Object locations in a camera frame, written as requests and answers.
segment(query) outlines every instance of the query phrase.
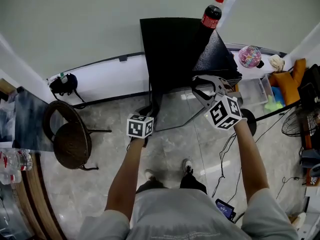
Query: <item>plastic container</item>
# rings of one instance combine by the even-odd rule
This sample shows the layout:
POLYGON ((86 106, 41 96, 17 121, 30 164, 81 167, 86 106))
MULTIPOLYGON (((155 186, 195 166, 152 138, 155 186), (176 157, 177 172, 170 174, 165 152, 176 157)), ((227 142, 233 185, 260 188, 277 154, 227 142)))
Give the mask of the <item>plastic container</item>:
POLYGON ((0 148, 0 172, 31 170, 32 157, 28 149, 0 148))
POLYGON ((238 87, 243 99, 243 106, 252 107, 268 102, 264 85, 259 78, 243 79, 238 83, 238 87))
POLYGON ((0 181, 3 185, 8 185, 10 183, 19 183, 21 182, 22 175, 21 171, 16 171, 15 173, 6 173, 2 172, 0 173, 0 181))
POLYGON ((261 80, 264 92, 266 94, 266 97, 271 97, 268 98, 268 100, 272 100, 274 103, 276 102, 275 96, 274 96, 274 92, 272 91, 268 76, 265 75, 264 78, 262 78, 261 80))

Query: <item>black bag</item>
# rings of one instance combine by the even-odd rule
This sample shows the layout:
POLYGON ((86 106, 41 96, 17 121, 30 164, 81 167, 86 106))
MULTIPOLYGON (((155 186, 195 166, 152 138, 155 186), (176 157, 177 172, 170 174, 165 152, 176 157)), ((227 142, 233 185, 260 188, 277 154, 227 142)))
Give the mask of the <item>black bag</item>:
POLYGON ((74 91, 75 95, 77 95, 83 103, 86 103, 77 92, 78 81, 76 76, 69 73, 65 77, 67 78, 67 82, 63 83, 60 76, 58 76, 58 78, 49 85, 53 96, 59 101, 56 94, 59 94, 60 96, 63 96, 64 94, 70 95, 74 91))

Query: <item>box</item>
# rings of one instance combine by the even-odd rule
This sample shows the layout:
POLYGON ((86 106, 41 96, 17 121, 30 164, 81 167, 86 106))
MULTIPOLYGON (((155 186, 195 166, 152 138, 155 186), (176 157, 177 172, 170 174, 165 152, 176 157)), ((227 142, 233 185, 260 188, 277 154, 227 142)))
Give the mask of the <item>box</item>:
POLYGON ((16 88, 8 83, 6 80, 3 78, 0 79, 0 91, 3 92, 4 94, 8 95, 12 93, 16 88))
POLYGON ((259 78, 243 79, 238 83, 238 88, 243 99, 244 107, 260 105, 268 102, 265 88, 259 78))
POLYGON ((242 119, 237 98, 226 95, 217 100, 204 116, 214 128, 220 130, 228 130, 242 119))
POLYGON ((126 120, 126 135, 144 139, 153 132, 154 118, 140 114, 130 114, 126 120))

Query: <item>water bottle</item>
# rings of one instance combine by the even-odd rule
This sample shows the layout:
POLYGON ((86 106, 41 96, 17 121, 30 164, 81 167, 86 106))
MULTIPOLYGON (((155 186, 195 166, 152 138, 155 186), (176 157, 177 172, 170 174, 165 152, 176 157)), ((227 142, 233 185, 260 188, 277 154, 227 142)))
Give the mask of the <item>water bottle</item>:
POLYGON ((0 181, 3 185, 8 185, 10 183, 19 183, 21 182, 22 176, 21 171, 17 170, 15 173, 0 173, 0 181))
POLYGON ((28 149, 1 148, 0 149, 0 171, 26 171, 32 169, 32 157, 28 149))

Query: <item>shoe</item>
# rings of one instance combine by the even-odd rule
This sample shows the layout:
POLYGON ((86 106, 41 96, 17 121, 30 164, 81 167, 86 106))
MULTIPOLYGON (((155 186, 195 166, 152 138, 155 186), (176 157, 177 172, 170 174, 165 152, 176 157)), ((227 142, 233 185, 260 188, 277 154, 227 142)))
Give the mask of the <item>shoe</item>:
POLYGON ((152 170, 149 170, 149 169, 146 169, 144 171, 144 176, 145 176, 145 179, 147 181, 152 181, 152 180, 156 179, 154 172, 152 170))
POLYGON ((192 175, 194 173, 194 169, 192 169, 192 163, 189 159, 183 160, 183 172, 184 172, 184 175, 187 175, 187 174, 192 175))

